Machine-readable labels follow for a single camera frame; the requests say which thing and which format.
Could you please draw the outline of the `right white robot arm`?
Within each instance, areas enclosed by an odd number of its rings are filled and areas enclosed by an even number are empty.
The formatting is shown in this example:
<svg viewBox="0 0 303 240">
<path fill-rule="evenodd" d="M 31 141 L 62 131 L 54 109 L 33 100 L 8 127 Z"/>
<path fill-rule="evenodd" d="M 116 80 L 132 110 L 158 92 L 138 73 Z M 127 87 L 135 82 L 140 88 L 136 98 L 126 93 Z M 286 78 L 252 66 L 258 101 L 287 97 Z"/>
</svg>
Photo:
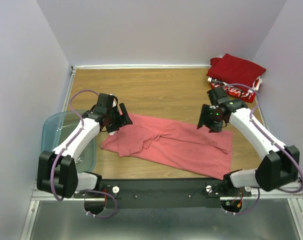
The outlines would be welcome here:
<svg viewBox="0 0 303 240">
<path fill-rule="evenodd" d="M 230 99 L 222 87 L 207 92 L 210 104 L 201 109 L 198 128 L 205 126 L 210 132 L 219 133 L 227 124 L 233 125 L 251 143 L 261 163 L 256 169 L 227 173 L 212 189 L 232 196 L 240 188 L 261 188 L 266 192 L 279 189 L 296 181 L 300 173 L 299 150 L 287 146 L 273 136 L 240 99 Z"/>
</svg>

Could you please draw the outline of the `pink t-shirt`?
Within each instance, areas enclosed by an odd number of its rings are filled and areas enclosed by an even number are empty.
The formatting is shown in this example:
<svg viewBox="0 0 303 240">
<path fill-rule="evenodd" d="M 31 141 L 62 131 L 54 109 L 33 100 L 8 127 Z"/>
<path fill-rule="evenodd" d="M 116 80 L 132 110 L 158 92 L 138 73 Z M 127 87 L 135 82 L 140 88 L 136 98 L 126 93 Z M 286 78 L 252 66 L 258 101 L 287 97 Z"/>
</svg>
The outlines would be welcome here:
<svg viewBox="0 0 303 240">
<path fill-rule="evenodd" d="M 131 125 L 121 127 L 101 144 L 119 157 L 136 157 L 221 180 L 231 170 L 233 133 L 171 119 L 130 114 Z"/>
</svg>

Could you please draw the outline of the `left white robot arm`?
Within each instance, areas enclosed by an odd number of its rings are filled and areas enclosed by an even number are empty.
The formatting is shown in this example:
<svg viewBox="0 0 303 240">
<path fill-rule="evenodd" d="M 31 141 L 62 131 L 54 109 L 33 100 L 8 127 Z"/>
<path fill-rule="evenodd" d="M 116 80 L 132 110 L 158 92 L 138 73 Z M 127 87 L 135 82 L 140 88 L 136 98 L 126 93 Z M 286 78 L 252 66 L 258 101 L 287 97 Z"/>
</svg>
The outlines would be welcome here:
<svg viewBox="0 0 303 240">
<path fill-rule="evenodd" d="M 78 173 L 76 159 L 102 130 L 115 133 L 132 124 L 127 109 L 112 94 L 98 94 L 97 103 L 83 114 L 72 133 L 52 151 L 39 156 L 37 189 L 51 193 L 56 200 L 71 198 L 76 192 L 86 192 L 95 198 L 101 194 L 102 177 L 92 172 Z"/>
</svg>

